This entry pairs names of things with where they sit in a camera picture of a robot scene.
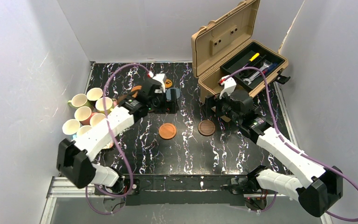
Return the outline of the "dark walnut coaster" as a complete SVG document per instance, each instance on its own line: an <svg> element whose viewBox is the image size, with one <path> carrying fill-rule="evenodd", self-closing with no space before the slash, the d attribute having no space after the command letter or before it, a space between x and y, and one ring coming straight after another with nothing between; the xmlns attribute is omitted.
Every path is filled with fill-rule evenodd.
<svg viewBox="0 0 358 224"><path fill-rule="evenodd" d="M210 120L203 120L198 124L198 131L203 136L211 136L215 133L216 126Z"/></svg>

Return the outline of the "light wooden coaster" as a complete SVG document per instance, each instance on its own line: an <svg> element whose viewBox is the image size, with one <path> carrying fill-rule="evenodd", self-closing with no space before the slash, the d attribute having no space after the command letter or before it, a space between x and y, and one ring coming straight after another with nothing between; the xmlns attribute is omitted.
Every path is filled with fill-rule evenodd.
<svg viewBox="0 0 358 224"><path fill-rule="evenodd" d="M170 140L175 137L177 128L171 123L164 123L159 127L158 133L162 139Z"/></svg>

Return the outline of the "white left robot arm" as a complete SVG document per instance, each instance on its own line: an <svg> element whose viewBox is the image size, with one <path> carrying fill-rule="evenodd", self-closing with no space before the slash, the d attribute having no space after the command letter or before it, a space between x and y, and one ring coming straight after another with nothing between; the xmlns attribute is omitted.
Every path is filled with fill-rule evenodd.
<svg viewBox="0 0 358 224"><path fill-rule="evenodd" d="M129 171L129 183L117 169L93 163L93 160L110 141L137 123L149 113L175 114L178 109L178 88L165 87L165 76L159 74L146 79L141 89L124 95L107 117L75 140L63 139L58 146L56 168L77 188L89 184L104 186L111 192L100 190L112 197L124 197L133 190L133 174Z"/></svg>

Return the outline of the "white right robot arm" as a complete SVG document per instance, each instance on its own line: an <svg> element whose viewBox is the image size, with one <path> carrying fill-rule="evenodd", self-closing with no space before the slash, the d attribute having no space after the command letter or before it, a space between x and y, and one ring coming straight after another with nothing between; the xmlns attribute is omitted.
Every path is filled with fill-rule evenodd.
<svg viewBox="0 0 358 224"><path fill-rule="evenodd" d="M339 169L324 168L306 159L299 149L276 132L273 123L262 116L253 99L245 91L215 94L205 98L206 112L226 116L242 134L277 158L292 173L283 175L260 165L237 184L245 190L268 189L284 194L300 203L314 217L322 216L343 196L343 179Z"/></svg>

